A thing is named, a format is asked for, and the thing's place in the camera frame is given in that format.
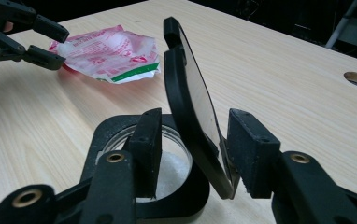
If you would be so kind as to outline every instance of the green stripe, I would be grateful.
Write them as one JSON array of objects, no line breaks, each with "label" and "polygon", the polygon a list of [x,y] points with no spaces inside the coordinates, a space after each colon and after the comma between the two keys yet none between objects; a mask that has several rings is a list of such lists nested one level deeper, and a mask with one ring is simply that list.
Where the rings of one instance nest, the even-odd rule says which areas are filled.
[{"label": "green stripe", "polygon": [[113,82],[118,82],[123,79],[126,79],[127,77],[131,77],[131,76],[134,76],[137,74],[146,73],[149,71],[154,71],[157,69],[158,65],[159,65],[159,63],[152,63],[152,64],[144,65],[142,67],[135,68],[135,69],[125,72],[119,76],[116,76],[116,77],[112,78],[111,80]]}]

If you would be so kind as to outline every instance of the snack package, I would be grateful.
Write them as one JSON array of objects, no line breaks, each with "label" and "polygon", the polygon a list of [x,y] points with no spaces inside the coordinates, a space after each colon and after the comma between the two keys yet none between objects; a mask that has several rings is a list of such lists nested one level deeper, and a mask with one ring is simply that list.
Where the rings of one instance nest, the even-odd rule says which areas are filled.
[{"label": "snack package", "polygon": [[89,77],[109,83],[125,83],[160,73],[155,39],[124,31],[122,26],[53,41],[49,51],[64,64]]}]

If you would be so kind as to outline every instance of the pink plastic bag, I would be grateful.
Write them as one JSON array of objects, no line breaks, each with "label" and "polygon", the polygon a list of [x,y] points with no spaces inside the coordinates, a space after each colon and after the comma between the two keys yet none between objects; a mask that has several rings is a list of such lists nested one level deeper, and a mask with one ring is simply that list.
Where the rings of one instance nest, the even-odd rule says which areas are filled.
[{"label": "pink plastic bag", "polygon": [[65,65],[87,76],[124,83],[160,73],[155,39],[124,31],[122,26],[53,41],[49,50],[65,57]]}]

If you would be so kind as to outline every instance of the desk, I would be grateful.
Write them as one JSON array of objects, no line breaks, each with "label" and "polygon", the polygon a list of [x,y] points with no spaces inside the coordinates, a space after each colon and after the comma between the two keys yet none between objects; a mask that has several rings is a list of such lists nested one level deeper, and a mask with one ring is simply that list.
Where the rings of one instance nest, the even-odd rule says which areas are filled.
[{"label": "desk", "polygon": [[[162,59],[163,20],[170,16],[187,34],[225,136],[229,108],[248,111],[282,151],[312,155],[338,185],[357,192],[357,86],[344,78],[357,72],[357,59],[184,0],[150,0],[62,25],[79,35],[121,24],[154,36]],[[11,37],[24,46],[50,43],[32,31]],[[0,201],[30,184],[57,193],[77,184],[99,123],[155,107],[170,113],[163,73],[112,85],[25,62],[0,63]],[[254,201],[240,185],[232,201],[212,190],[197,223],[274,219],[270,200]]]}]

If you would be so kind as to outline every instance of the wooden table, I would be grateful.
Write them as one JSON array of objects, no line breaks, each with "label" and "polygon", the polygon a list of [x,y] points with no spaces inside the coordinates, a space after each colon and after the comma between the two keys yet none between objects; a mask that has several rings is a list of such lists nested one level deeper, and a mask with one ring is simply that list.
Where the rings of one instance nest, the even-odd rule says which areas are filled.
[{"label": "wooden table", "polygon": [[[334,181],[357,192],[357,86],[344,74],[357,59],[184,0],[150,0],[62,22],[71,35],[121,24],[167,50],[163,20],[183,26],[226,136],[229,108],[252,113],[282,143],[315,157]],[[11,36],[47,49],[33,31]],[[0,202],[15,189],[79,182],[93,131],[103,120],[161,107],[170,113],[163,71],[122,85],[58,75],[29,63],[0,63]],[[197,223],[274,223],[270,200],[240,185],[221,200],[212,190]]]}]

